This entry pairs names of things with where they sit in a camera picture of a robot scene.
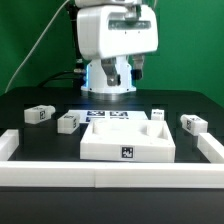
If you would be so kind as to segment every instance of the white robot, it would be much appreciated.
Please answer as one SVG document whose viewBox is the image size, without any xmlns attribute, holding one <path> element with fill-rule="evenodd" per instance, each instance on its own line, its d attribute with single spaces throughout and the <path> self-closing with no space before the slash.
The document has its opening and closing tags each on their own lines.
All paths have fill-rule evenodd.
<svg viewBox="0 0 224 224">
<path fill-rule="evenodd" d="M 158 47 L 154 11 L 142 0 L 75 0 L 78 44 L 87 66 L 83 95 L 117 100 L 136 91 L 144 53 Z M 128 63 L 133 58 L 134 67 Z"/>
</svg>

